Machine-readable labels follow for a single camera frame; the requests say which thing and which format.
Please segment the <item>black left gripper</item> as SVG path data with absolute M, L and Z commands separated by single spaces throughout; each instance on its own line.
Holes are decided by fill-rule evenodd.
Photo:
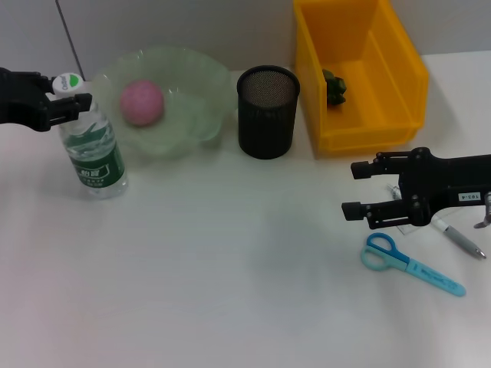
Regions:
M 89 93 L 75 94 L 50 100 L 53 94 L 49 78 L 39 72 L 18 72 L 1 68 L 1 124 L 13 123 L 37 132 L 79 119 L 91 109 L 93 97 Z

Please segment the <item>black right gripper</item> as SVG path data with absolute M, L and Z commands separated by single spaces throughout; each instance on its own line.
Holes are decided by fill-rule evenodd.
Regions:
M 364 204 L 343 202 L 347 221 L 367 220 L 370 229 L 425 226 L 437 212 L 454 207 L 485 207 L 490 222 L 490 156 L 443 159 L 428 148 L 379 152 L 373 161 L 351 164 L 354 179 L 399 175 L 402 199 Z

